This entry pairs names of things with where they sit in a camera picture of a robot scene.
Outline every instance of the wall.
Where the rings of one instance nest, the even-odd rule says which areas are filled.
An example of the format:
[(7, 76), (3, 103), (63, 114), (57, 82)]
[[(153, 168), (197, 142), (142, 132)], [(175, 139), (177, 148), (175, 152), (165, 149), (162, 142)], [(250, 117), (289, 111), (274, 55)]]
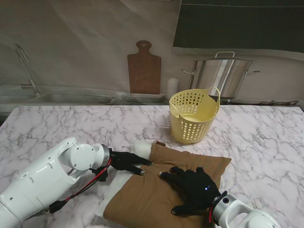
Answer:
[[(42, 86), (74, 86), (129, 91), (126, 56), (137, 52), (136, 42), (152, 43), (151, 53), (162, 57), (161, 92), (167, 80), (177, 77), (180, 90), (188, 86), (195, 59), (203, 56), (171, 53), (180, 1), (156, 0), (6, 0), (0, 7), (0, 83), (27, 82), (14, 58), (20, 43)], [(274, 57), (254, 60), (240, 90), (243, 98), (304, 98), (304, 63)]]

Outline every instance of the cutting board handle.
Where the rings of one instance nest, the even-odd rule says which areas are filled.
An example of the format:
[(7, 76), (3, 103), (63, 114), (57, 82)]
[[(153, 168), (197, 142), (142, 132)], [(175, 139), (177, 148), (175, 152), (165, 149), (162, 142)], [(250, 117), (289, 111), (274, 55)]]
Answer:
[(136, 43), (136, 46), (138, 47), (139, 51), (149, 51), (152, 44), (147, 40), (140, 40)]

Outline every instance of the sink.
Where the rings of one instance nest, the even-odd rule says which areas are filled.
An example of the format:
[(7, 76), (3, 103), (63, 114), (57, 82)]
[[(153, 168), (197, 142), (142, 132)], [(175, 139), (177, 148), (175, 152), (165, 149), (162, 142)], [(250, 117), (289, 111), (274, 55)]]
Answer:
[(114, 96), (48, 94), (34, 99), (34, 103), (112, 104)]
[(9, 103), (24, 103), (30, 100), (35, 99), (34, 95), (8, 95), (0, 96), (0, 104), (9, 104)]

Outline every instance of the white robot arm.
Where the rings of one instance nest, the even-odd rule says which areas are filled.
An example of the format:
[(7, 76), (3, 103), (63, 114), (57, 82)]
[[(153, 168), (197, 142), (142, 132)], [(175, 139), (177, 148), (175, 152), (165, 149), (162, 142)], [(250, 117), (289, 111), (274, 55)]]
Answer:
[[(78, 144), (75, 138), (63, 140), (19, 172), (0, 194), (0, 227), (18, 227), (59, 199), (90, 168), (104, 167), (109, 159), (104, 145)], [(75, 171), (68, 175), (62, 164)]]
[(278, 222), (269, 214), (247, 206), (227, 195), (226, 191), (214, 201), (213, 208), (213, 221), (222, 228), (230, 228), (229, 223), (242, 213), (247, 215), (236, 228), (280, 228)]

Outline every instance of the faucet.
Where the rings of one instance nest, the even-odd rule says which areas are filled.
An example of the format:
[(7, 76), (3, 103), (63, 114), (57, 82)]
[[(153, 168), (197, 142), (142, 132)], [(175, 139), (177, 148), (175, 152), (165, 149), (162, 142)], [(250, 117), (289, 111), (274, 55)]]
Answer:
[(18, 55), (18, 58), (24, 68), (24, 70), (26, 71), (28, 77), (29, 77), (29, 85), (21, 85), (21, 88), (22, 89), (32, 89), (34, 91), (34, 93), (39, 96), (41, 94), (37, 84), (35, 83), (35, 81), (33, 80), (32, 76), (30, 75), (27, 67), (26, 67), (26, 64), (24, 63), (24, 61), (26, 63), (28, 63), (29, 59), (28, 57), (26, 56), (25, 52), (23, 51), (22, 47), (19, 45), (19, 44), (15, 44), (16, 46), (16, 53)]

